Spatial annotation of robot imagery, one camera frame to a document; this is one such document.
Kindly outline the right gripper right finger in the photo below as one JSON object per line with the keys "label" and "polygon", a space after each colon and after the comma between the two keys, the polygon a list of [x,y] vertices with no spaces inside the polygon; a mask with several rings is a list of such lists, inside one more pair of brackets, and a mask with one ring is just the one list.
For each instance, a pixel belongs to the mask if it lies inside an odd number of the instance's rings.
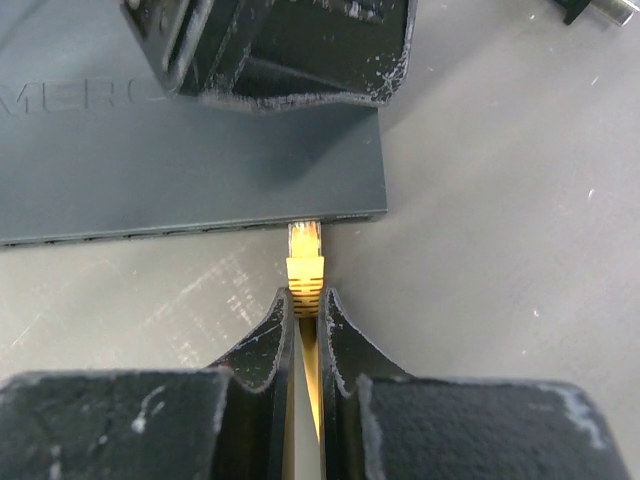
{"label": "right gripper right finger", "polygon": [[379,350],[326,289],[317,319],[327,479],[626,479],[608,423],[575,385],[424,378]]}

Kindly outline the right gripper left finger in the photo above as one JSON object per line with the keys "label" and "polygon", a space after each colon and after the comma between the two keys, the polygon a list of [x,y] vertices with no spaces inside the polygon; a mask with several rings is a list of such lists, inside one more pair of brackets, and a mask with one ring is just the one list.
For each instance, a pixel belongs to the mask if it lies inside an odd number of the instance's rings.
{"label": "right gripper left finger", "polygon": [[31,371],[1,384],[5,479],[289,479],[293,299],[201,369]]}

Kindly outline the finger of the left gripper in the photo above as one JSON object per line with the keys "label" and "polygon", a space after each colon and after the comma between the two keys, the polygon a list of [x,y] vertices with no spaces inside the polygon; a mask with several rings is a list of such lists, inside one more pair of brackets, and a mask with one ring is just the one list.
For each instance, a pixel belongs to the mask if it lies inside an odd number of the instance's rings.
{"label": "finger of the left gripper", "polygon": [[412,1],[123,1],[164,92],[267,112],[380,108],[408,73]]}

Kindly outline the black network switch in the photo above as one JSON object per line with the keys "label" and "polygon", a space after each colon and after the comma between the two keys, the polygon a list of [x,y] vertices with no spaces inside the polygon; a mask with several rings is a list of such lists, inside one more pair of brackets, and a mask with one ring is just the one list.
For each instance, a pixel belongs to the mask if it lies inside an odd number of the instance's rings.
{"label": "black network switch", "polygon": [[375,111],[165,97],[132,36],[1,32],[1,242],[183,235],[387,209]]}

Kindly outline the black power adapter with cord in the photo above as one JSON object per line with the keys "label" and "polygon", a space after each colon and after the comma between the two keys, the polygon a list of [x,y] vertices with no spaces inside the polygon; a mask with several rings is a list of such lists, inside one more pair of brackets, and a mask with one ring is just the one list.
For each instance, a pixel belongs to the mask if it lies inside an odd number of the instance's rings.
{"label": "black power adapter with cord", "polygon": [[563,12],[563,23],[571,25],[591,9],[618,27],[624,27],[639,13],[639,2],[632,0],[553,0]]}

